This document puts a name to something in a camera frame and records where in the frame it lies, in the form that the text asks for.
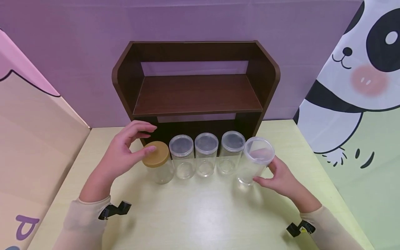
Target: plastic container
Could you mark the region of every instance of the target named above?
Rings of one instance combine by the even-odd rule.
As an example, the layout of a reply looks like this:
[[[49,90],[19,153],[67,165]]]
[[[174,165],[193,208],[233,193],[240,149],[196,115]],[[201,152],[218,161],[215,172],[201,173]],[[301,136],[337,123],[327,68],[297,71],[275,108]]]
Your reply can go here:
[[[217,160],[217,168],[221,174],[230,175],[236,171],[245,143],[244,136],[236,131],[228,131],[222,136]]]
[[[260,176],[274,156],[274,148],[264,138],[248,139],[239,162],[237,172],[239,182],[248,186],[254,184],[253,177]]]
[[[166,184],[174,177],[174,165],[170,158],[167,144],[159,141],[151,142],[145,146],[156,146],[154,152],[148,154],[143,160],[150,178],[157,184]]]
[[[196,171],[193,140],[187,135],[180,134],[170,140],[169,146],[176,177],[192,178]]]
[[[211,133],[199,134],[194,140],[196,149],[196,172],[203,177],[214,173],[218,139]]]

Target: dark brown bookshelf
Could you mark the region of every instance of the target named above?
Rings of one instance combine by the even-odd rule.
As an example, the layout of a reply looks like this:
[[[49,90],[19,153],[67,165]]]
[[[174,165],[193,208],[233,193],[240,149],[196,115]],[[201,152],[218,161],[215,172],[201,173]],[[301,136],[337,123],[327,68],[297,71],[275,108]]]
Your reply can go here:
[[[246,74],[144,76],[141,62],[248,61]],[[255,136],[280,79],[276,62],[257,41],[129,42],[112,71],[112,82],[131,120],[158,126],[145,145],[193,139],[210,132],[221,139],[235,130]],[[236,113],[234,120],[159,123],[158,116]]]

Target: light green table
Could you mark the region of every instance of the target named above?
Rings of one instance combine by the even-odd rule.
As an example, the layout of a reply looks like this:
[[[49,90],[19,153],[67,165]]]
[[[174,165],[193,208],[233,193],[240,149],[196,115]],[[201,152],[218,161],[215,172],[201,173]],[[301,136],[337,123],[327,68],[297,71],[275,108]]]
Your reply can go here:
[[[86,140],[29,250],[51,249],[62,228],[69,203],[78,197],[113,136],[122,128],[95,128]],[[292,120],[264,121],[257,133],[274,146],[276,155],[365,249],[372,245],[350,213],[314,153]],[[140,141],[131,150],[142,147]],[[125,216],[109,219],[103,249],[317,249],[308,234],[292,238],[286,227],[300,222],[296,207],[285,197],[254,185],[241,188],[235,176],[216,171],[209,178],[174,178],[166,185],[147,179],[139,163],[119,177],[112,203],[132,203]],[[269,170],[264,177],[272,176]]]

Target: panda paw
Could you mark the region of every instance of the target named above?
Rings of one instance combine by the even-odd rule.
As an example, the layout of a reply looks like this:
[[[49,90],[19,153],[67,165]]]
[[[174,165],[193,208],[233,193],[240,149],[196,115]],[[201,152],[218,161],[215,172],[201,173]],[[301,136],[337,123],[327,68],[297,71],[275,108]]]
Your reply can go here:
[[[326,162],[332,164],[334,167],[337,165],[343,165],[344,161],[347,159],[344,148],[337,148],[329,153],[323,154],[322,156],[326,158]]]

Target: panda mouth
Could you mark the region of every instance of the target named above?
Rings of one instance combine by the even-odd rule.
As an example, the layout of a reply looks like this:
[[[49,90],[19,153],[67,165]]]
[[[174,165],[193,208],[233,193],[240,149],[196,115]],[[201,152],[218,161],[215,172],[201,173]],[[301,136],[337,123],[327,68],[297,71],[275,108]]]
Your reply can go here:
[[[346,56],[343,56],[342,59],[336,60],[336,59],[333,57],[333,54],[332,54],[332,60],[334,60],[335,62],[340,62],[340,64],[342,65],[343,68],[349,70],[349,69],[351,69],[351,67],[346,67],[346,66],[343,65],[343,59],[344,59],[345,57],[346,57]]]

